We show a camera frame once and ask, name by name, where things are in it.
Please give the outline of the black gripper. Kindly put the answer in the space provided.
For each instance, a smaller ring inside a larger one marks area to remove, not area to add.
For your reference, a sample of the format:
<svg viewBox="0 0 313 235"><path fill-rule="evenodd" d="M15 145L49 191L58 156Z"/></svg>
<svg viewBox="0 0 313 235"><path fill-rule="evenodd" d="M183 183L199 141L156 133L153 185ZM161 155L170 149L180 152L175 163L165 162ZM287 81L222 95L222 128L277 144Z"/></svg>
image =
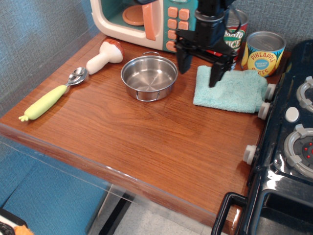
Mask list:
<svg viewBox="0 0 313 235"><path fill-rule="evenodd" d="M229 11L221 11L217 15L206 15L195 12L196 24L194 30L178 29L175 41L178 69L186 73L191 66L193 56L206 61L216 61L211 67L209 87L215 87L224 73L232 69L232 61L237 57L236 50L224 41L228 30Z"/></svg>

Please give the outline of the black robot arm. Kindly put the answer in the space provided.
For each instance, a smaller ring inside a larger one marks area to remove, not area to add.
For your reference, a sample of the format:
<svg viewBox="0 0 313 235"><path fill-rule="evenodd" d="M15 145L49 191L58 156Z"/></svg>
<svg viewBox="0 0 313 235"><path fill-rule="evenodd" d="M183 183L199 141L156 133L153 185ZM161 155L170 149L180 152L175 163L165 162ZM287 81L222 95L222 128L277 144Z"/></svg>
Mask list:
<svg viewBox="0 0 313 235"><path fill-rule="evenodd" d="M224 41L232 0L200 0L195 11L195 30L178 29L175 42L178 69L186 73L196 56L212 63L208 86L213 88L232 69L238 53Z"/></svg>

